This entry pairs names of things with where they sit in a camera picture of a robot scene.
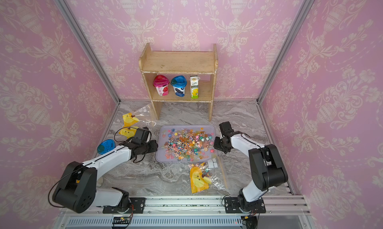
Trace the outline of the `pink lid yogurt cup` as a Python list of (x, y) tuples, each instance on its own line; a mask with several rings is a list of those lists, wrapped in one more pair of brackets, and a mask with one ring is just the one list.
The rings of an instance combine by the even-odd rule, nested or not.
[(169, 79), (164, 75), (157, 75), (154, 78), (153, 85), (159, 96), (166, 96), (169, 94), (169, 83)]

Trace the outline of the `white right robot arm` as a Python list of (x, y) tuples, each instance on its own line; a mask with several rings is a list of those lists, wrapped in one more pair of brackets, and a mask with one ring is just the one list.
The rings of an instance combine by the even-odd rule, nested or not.
[(239, 150), (249, 158), (251, 181), (241, 189), (238, 202), (244, 211), (254, 210), (270, 188), (288, 181), (288, 173), (277, 147), (274, 144), (261, 144), (247, 134), (234, 131), (230, 122), (219, 125), (221, 137), (214, 140), (214, 148), (225, 154)]

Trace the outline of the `blue lid yogurt cup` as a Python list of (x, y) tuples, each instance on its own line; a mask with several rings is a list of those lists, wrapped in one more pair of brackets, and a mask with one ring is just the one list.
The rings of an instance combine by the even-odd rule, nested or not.
[(185, 89), (187, 86), (187, 80), (184, 76), (176, 76), (171, 80), (171, 85), (173, 86), (176, 96), (184, 97)]

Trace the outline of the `green white juice carton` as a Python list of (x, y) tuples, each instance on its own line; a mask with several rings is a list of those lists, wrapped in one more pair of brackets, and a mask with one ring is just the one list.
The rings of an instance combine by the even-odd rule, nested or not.
[(198, 99), (199, 94), (199, 76), (191, 76), (190, 77), (190, 89), (191, 89), (191, 98)]

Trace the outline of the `blue lid cup on table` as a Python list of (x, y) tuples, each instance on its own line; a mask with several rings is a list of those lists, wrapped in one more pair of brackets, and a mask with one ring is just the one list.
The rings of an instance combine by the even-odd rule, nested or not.
[(112, 151), (115, 147), (115, 141), (113, 139), (107, 139), (98, 145), (97, 153), (103, 155)]

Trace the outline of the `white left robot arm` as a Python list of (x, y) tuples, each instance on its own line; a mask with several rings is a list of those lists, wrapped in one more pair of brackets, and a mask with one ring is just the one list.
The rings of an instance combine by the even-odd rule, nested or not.
[(51, 187), (48, 203), (79, 214), (92, 207), (110, 207), (119, 213), (133, 212), (129, 192), (115, 187), (98, 189), (97, 181), (120, 164), (138, 163), (139, 155), (146, 156), (157, 149), (158, 144), (149, 129), (138, 128), (134, 136), (120, 142), (111, 151), (92, 160), (69, 163), (61, 179)]

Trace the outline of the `ziploc candy bag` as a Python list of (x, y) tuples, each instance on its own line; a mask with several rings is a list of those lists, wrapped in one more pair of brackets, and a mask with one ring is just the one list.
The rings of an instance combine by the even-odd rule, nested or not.
[(152, 104), (147, 104), (134, 112), (124, 114), (123, 123), (125, 127), (154, 127), (157, 124), (157, 118)]
[(189, 169), (192, 194), (213, 190), (221, 194), (228, 194), (225, 169), (219, 157), (206, 162), (189, 164)]
[(137, 129), (138, 129), (137, 126), (125, 126), (118, 131), (118, 134), (126, 138), (131, 138), (135, 136)]

